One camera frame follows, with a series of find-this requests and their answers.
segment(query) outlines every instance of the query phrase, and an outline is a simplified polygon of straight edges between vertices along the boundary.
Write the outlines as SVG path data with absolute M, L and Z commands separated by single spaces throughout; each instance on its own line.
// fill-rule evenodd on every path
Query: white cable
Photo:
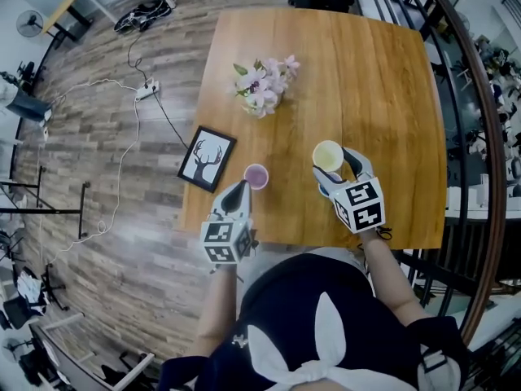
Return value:
M 106 81 L 113 81 L 115 82 L 116 84 L 118 84 L 121 88 L 127 88 L 129 90 L 133 90 L 135 92 L 138 92 L 135 88 L 132 88 L 132 87 L 128 87 L 128 86 L 123 86 L 121 85 L 118 81 L 116 80 L 109 80 L 107 78 L 103 79 L 103 80 L 97 80 L 93 83 L 85 83 L 85 84 L 78 84 L 74 87 L 72 87 L 69 91 L 67 91 L 66 93 L 62 94 L 61 96 L 57 97 L 55 99 L 55 101 L 57 99 L 61 99 L 63 98 L 65 95 L 67 95 L 71 90 L 73 90 L 74 88 L 77 88 L 78 86 L 93 86 L 94 84 L 97 84 L 99 82 L 106 82 Z M 92 234 L 91 236 L 85 238 L 85 239 L 82 239 L 82 240 L 77 240 L 77 241 L 74 241 L 71 243 L 71 245 L 67 248 L 67 249 L 60 249 L 55 257 L 53 258 L 53 260 L 51 262 L 49 262 L 50 264 L 54 263 L 58 257 L 64 253 L 64 252 L 68 252 L 72 249 L 72 247 L 75 245 L 75 244 L 82 244 L 83 242 L 86 242 L 87 240 L 90 240 L 96 236 L 101 236 L 101 235 L 104 235 L 105 233 L 108 233 L 111 229 L 112 229 L 112 226 L 114 225 L 114 219 L 116 218 L 116 212 L 117 212 L 117 209 L 120 207 L 120 184 L 121 184 L 121 168 L 123 167 L 123 159 L 125 158 L 125 155 L 130 151 L 130 149 L 132 149 L 134 147 L 134 145 L 138 142 L 139 140 L 139 130 L 140 130 L 140 123 L 139 123 L 139 115 L 138 115 L 138 108 L 136 106 L 136 103 L 138 101 L 134 98 L 134 113 L 136 115 L 136 119 L 138 121 L 138 128 L 137 128 L 137 132 L 136 132 L 136 139 L 130 144 L 129 147 L 127 147 L 127 149 L 125 150 L 125 152 L 123 152 L 123 155 L 121 156 L 121 159 L 120 159 L 120 167 L 118 169 L 118 173 L 117 173 L 117 203 L 116 203 L 116 208 L 114 209 L 114 212 L 112 213 L 112 220 L 111 220 L 111 224 L 107 227 L 107 223 L 105 223 L 105 221 L 103 220 L 100 220 L 98 222 L 98 233 L 94 233 Z M 41 248 L 42 247 L 42 222 L 40 222 L 40 246 Z

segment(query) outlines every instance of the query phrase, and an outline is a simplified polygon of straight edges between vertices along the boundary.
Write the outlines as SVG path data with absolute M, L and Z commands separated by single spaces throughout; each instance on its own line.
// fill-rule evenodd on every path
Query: stand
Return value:
M 78 225 L 78 239 L 81 239 L 84 236 L 87 236 L 85 232 L 82 231 L 82 223 L 83 223 L 83 205 L 85 202 L 85 189 L 90 187 L 90 182 L 84 182 L 81 185 L 81 196 L 80 196 L 80 208 L 79 209 L 55 209 L 49 203 L 44 201 L 40 197 L 40 186 L 42 184 L 42 174 L 46 172 L 46 168 L 41 166 L 38 170 L 38 183 L 37 184 L 23 184 L 21 182 L 0 182 L 1 186 L 6 187 L 21 187 L 24 188 L 31 196 L 36 198 L 36 208 L 35 209 L 19 209 L 18 207 L 14 208 L 0 208 L 0 213 L 10 213 L 10 214 L 78 214 L 79 215 L 79 225 Z M 29 190 L 29 188 L 35 188 L 36 194 Z

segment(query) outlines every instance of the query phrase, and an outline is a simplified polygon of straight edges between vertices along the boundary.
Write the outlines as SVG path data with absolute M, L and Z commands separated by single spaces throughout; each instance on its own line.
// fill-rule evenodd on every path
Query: metal railing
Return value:
M 515 20 L 515 23 L 521 28 L 521 3 L 519 0 L 502 0 L 501 4 L 506 7 Z
M 409 279 L 416 274 L 423 274 L 425 283 L 421 302 L 428 303 L 428 297 L 433 281 L 446 286 L 439 315 L 445 315 L 454 292 L 469 296 L 465 317 L 462 322 L 462 337 L 469 343 L 478 326 L 492 290 L 494 277 L 501 257 L 501 246 L 506 220 L 506 170 L 505 153 L 501 136 L 501 125 L 497 115 L 496 104 L 490 88 L 483 63 L 475 49 L 459 15 L 449 0 L 427 0 L 423 5 L 420 0 L 414 1 L 411 9 L 410 0 L 374 0 L 380 19 L 394 24 L 401 24 L 399 19 L 405 19 L 403 26 L 418 30 L 423 40 L 432 39 L 440 57 L 441 66 L 436 73 L 443 74 L 449 87 L 450 103 L 454 112 L 457 135 L 456 145 L 459 150 L 460 167 L 460 215 L 458 218 L 446 219 L 442 247 L 436 250 L 413 251 L 412 255 L 396 251 L 396 258 L 410 267 Z M 421 16 L 418 24 L 413 22 L 409 11 L 414 11 L 415 17 Z M 487 170 L 489 176 L 488 217 L 486 222 L 469 222 L 468 214 L 468 169 L 466 134 L 462 119 L 462 105 L 456 87 L 456 77 L 450 68 L 449 60 L 442 50 L 443 42 L 436 32 L 435 26 L 444 18 L 452 29 L 461 52 L 463 63 L 468 68 L 479 109 L 483 119 L 485 139 L 487 143 Z

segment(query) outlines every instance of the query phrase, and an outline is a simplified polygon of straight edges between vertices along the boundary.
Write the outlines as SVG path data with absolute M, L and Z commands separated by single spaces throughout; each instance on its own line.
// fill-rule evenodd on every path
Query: person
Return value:
M 245 281 L 236 319 L 237 269 L 220 266 L 195 341 L 163 364 L 158 390 L 460 389 L 468 360 L 455 319 L 420 306 L 377 231 L 360 237 L 375 297 L 350 251 L 319 248 Z
M 0 77 L 0 108 L 6 108 L 23 119 L 36 121 L 42 128 L 52 116 L 50 103 L 29 97 L 3 77 Z

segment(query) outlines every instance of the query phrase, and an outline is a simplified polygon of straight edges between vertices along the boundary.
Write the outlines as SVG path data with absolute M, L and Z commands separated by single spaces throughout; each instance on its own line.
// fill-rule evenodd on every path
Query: black cable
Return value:
M 148 87 L 147 87 L 147 81 L 148 81 L 147 75 L 145 74 L 145 72 L 144 72 L 142 69 L 138 68 L 139 64 L 143 61 L 142 57 L 140 56 L 139 58 L 137 58 L 137 59 L 136 59 L 136 62 L 134 62 L 134 65 L 132 65 L 132 64 L 130 63 L 130 51 L 132 50 L 132 46 L 134 46 L 134 43 L 136 43 L 137 41 L 139 41 L 139 38 L 142 36 L 142 32 L 141 32 L 139 29 L 136 29 L 136 30 L 139 31 L 139 36 L 138 36 L 138 38 L 137 38 L 134 42 L 132 42 L 132 43 L 130 44 L 130 46 L 129 46 L 129 50 L 128 50 L 128 52 L 127 52 L 127 64 L 129 65 L 129 67 L 131 67 L 131 68 L 135 69 L 136 71 L 139 71 L 141 74 L 143 74 L 143 76 L 145 77 L 145 88 L 148 88 Z
M 155 95 L 155 87 L 152 87 L 152 94 L 154 95 L 154 98 L 155 98 L 155 101 L 157 101 L 157 103 L 160 105 L 161 107 L 161 111 L 163 112 L 164 116 L 166 117 L 166 120 L 169 121 L 169 124 L 170 126 L 172 126 L 172 129 L 173 131 L 176 133 L 177 137 L 179 138 L 179 140 L 181 141 L 181 143 L 183 144 L 183 146 L 186 148 L 186 150 L 188 151 L 188 146 L 186 145 L 185 141 L 182 140 L 182 137 L 181 135 L 176 131 L 176 128 L 173 127 L 173 124 L 172 122 L 170 121 L 169 117 L 167 116 L 166 114 L 166 111 L 163 109 L 163 105 L 161 104 L 160 100 L 157 98 L 157 95 Z

